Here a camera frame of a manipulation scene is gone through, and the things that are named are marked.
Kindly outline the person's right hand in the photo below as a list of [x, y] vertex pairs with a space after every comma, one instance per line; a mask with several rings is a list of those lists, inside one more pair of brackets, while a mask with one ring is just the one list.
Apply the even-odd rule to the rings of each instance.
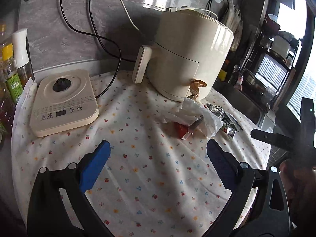
[[293, 223], [302, 226], [315, 222], [315, 168], [295, 168], [287, 159], [280, 164], [280, 170]]

